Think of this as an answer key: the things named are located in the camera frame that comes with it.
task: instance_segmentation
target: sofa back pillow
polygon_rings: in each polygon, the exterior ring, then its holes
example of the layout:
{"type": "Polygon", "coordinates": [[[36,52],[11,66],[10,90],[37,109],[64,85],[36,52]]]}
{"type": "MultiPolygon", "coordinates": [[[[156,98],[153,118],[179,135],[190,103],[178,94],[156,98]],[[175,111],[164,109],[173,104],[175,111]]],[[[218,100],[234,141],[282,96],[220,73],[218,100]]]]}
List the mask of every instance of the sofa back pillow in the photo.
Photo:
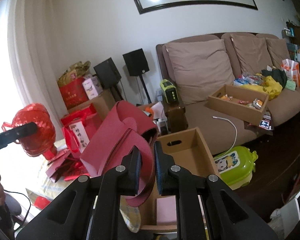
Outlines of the sofa back pillow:
{"type": "Polygon", "coordinates": [[[287,42],[285,39],[266,38],[268,52],[270,54],[272,64],[281,69],[282,61],[290,59],[287,42]]]}
{"type": "Polygon", "coordinates": [[[224,40],[169,42],[165,45],[179,96],[186,105],[207,100],[223,85],[233,83],[224,40]]]}
{"type": "Polygon", "coordinates": [[[272,65],[265,38],[238,35],[231,38],[242,72],[257,74],[272,65]]]}

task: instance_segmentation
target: green plastic container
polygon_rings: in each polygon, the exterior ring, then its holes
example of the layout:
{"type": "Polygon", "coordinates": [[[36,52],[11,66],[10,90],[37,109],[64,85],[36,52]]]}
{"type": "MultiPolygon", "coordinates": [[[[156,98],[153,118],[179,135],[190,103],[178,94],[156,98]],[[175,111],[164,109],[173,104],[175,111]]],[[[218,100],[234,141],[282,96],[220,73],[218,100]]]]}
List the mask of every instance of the green plastic container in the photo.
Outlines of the green plastic container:
{"type": "Polygon", "coordinates": [[[256,151],[250,152],[243,146],[236,146],[229,153],[224,152],[214,157],[221,179],[231,189],[237,189],[250,183],[252,171],[256,171],[254,162],[257,159],[256,151]]]}

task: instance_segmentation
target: red plastic bundle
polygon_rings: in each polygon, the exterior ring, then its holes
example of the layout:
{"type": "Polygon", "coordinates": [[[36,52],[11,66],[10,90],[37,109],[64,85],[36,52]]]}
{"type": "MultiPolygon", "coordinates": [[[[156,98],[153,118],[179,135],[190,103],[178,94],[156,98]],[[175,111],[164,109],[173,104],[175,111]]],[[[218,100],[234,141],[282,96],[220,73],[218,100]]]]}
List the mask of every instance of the red plastic bundle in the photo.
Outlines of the red plastic bundle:
{"type": "Polygon", "coordinates": [[[22,138],[17,144],[21,144],[24,151],[31,157],[37,157],[48,150],[54,151],[56,130],[51,122],[47,109],[39,103],[30,104],[17,112],[12,123],[4,122],[2,130],[15,128],[30,122],[35,122],[38,130],[35,134],[22,138]]]}

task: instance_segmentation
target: silver screw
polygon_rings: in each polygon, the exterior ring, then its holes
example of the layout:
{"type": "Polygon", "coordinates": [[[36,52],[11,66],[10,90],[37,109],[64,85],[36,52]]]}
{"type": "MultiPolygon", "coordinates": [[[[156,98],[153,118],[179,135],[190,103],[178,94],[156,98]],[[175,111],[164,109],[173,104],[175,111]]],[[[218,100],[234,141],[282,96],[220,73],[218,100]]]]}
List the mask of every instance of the silver screw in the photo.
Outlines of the silver screw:
{"type": "Polygon", "coordinates": [[[174,171],[174,172],[178,172],[178,171],[181,170],[181,168],[178,165],[173,165],[173,166],[171,166],[171,170],[174,171]]]}
{"type": "Polygon", "coordinates": [[[88,176],[86,176],[86,175],[82,175],[78,179],[79,182],[86,182],[87,180],[88,180],[88,176]]]}
{"type": "Polygon", "coordinates": [[[125,171],[125,169],[126,169],[126,167],[123,165],[119,165],[115,168],[115,170],[118,172],[123,172],[123,171],[125,171]]]}
{"type": "Polygon", "coordinates": [[[214,174],[211,174],[209,175],[209,180],[212,181],[212,182],[216,182],[218,180],[218,176],[217,175],[214,175],[214,174]]]}

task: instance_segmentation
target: black speaker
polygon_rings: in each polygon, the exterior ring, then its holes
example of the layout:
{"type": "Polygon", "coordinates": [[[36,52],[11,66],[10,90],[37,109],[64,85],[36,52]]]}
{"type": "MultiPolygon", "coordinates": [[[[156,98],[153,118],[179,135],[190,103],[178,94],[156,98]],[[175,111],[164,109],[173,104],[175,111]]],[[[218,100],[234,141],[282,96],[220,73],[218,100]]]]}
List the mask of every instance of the black speaker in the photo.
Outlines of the black speaker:
{"type": "Polygon", "coordinates": [[[96,65],[94,70],[104,89],[114,87],[121,80],[121,75],[112,58],[108,58],[106,61],[96,65]]]}
{"type": "Polygon", "coordinates": [[[149,71],[149,65],[143,49],[124,54],[123,58],[131,77],[138,77],[149,71]]]}

